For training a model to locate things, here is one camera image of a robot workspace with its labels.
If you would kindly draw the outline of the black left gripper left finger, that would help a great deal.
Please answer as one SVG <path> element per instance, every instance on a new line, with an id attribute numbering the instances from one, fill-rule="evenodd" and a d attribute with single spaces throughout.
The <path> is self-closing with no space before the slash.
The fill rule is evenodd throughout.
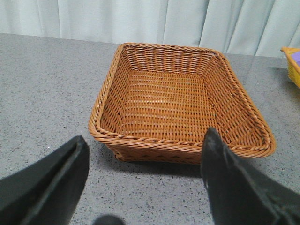
<path id="1" fill-rule="evenodd" d="M 67 225 L 82 195 L 90 148 L 79 135 L 0 180 L 2 225 Z"/>

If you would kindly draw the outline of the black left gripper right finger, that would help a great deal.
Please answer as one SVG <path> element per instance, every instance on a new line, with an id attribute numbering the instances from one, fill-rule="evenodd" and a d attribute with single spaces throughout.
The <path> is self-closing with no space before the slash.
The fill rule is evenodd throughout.
<path id="1" fill-rule="evenodd" d="M 234 154 L 213 127 L 204 136 L 201 176 L 216 225 L 300 223 L 300 195 Z"/>

